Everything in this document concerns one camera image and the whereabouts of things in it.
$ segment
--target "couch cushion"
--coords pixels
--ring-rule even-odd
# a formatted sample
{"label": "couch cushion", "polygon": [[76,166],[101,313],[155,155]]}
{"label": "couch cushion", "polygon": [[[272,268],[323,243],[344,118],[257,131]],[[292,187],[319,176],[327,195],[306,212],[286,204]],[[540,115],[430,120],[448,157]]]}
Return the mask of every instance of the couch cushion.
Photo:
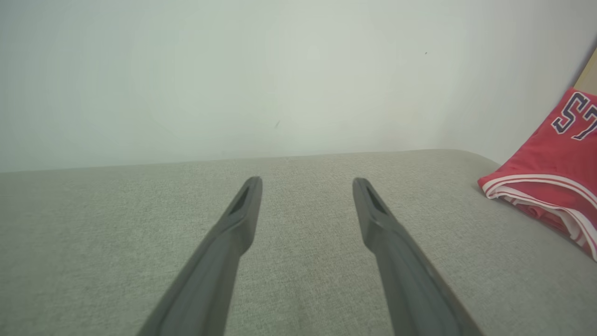
{"label": "couch cushion", "polygon": [[131,335],[246,178],[263,178],[227,335],[390,335],[368,178],[487,335],[593,334],[597,265],[428,150],[0,174],[0,334]]}

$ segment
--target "white trim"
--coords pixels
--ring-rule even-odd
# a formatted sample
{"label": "white trim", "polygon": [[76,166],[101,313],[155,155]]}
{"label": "white trim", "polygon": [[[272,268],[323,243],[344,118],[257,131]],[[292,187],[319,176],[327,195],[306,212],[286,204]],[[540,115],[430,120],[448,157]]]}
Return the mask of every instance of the white trim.
{"label": "white trim", "polygon": [[518,198],[514,198],[514,199],[516,201],[513,204],[524,204],[524,205],[529,205],[529,206],[538,206],[541,209],[558,216],[562,220],[562,223],[566,226],[566,229],[568,229],[570,238],[573,239],[574,241],[576,241],[578,239],[578,235],[581,233],[580,227],[578,227],[578,223],[576,223],[574,218],[572,218],[572,216],[567,214],[566,211],[551,209],[549,207],[539,205],[537,203],[533,203],[533,202],[529,202],[529,201],[523,201]]}
{"label": "white trim", "polygon": [[581,212],[574,210],[574,209],[569,209],[567,207],[561,207],[561,206],[557,206],[555,204],[551,204],[551,203],[548,203],[545,201],[538,200],[538,199],[534,198],[533,196],[527,195],[527,194],[523,193],[522,191],[510,188],[510,187],[497,187],[496,190],[493,193],[491,193],[490,195],[488,195],[487,197],[488,198],[496,198],[496,197],[500,197],[500,196],[510,196],[513,198],[519,198],[521,200],[529,201],[532,203],[537,203],[539,206],[545,206],[545,207],[549,207],[551,209],[559,209],[559,210],[566,211],[569,215],[572,216],[572,218],[574,218],[576,220],[580,229],[583,231],[583,234],[584,234],[585,238],[587,239],[589,247],[591,248],[593,260],[597,261],[597,251],[596,251],[597,230],[595,230],[595,228],[593,227],[591,222]]}
{"label": "white trim", "polygon": [[485,193],[487,193],[487,189],[492,186],[493,184],[497,183],[497,182],[501,182],[504,180],[510,180],[510,179],[514,179],[514,180],[518,180],[518,179],[525,179],[525,178],[536,178],[536,179],[554,179],[554,180],[558,180],[561,182],[565,182],[570,184],[571,186],[574,186],[576,188],[578,188],[580,191],[582,191],[583,193],[585,193],[589,198],[590,198],[590,202],[593,204],[593,206],[595,206],[595,209],[597,209],[597,197],[590,191],[588,190],[584,185],[573,181],[569,178],[565,178],[562,176],[558,176],[558,175],[550,175],[550,174],[519,174],[519,175],[508,175],[508,176],[503,176],[497,179],[493,179],[490,180],[489,182],[483,184],[483,191]]}
{"label": "white trim", "polygon": [[571,187],[569,184],[564,184],[564,183],[560,183],[560,182],[556,182],[556,181],[551,181],[551,180],[545,180],[545,179],[539,179],[539,178],[535,178],[535,179],[512,179],[512,180],[505,180],[505,181],[501,181],[498,183],[495,183],[491,186],[491,188],[489,188],[488,190],[484,190],[485,194],[491,194],[496,188],[504,185],[504,184],[514,184],[514,183],[520,183],[520,182],[541,182],[541,183],[547,183],[547,184],[554,184],[554,185],[559,185],[560,187],[564,187],[566,189],[570,189],[572,191],[575,191],[577,194],[583,196],[587,201],[589,201],[589,203],[591,203],[591,205],[597,210],[597,200],[592,200],[590,198],[590,195],[587,195],[586,193],[583,193],[580,190],[575,189],[574,187]]}

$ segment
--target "wooden board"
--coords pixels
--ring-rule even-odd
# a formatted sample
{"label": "wooden board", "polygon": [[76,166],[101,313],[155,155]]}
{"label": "wooden board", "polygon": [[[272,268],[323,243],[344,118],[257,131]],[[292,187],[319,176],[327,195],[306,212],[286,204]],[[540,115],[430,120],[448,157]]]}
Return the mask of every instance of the wooden board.
{"label": "wooden board", "polygon": [[597,94],[597,50],[589,59],[587,66],[584,67],[574,88],[582,92]]}

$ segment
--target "printed number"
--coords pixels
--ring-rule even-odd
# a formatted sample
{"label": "printed number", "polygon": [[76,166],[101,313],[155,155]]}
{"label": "printed number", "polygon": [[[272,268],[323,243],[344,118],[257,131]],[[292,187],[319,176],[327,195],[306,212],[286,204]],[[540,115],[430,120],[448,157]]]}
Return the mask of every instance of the printed number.
{"label": "printed number", "polygon": [[566,107],[562,110],[562,117],[558,117],[552,122],[552,126],[556,132],[558,132],[558,134],[565,133],[570,126],[572,126],[572,123],[574,122],[574,113],[572,111],[574,102],[578,102],[578,108],[574,112],[580,114],[584,109],[584,106],[589,102],[589,98],[585,97],[580,92],[576,92],[574,95],[572,95],[566,104]]}
{"label": "printed number", "polygon": [[593,124],[591,124],[591,126],[589,126],[588,129],[580,132],[579,134],[573,136],[572,138],[575,140],[582,140],[584,138],[587,137],[587,135],[589,135],[592,131],[594,131],[595,129],[597,129],[597,107],[595,107],[595,105],[591,105],[591,107],[589,108],[589,110],[584,114],[583,118],[585,120],[589,120],[591,118],[594,118],[595,121],[593,122]]}

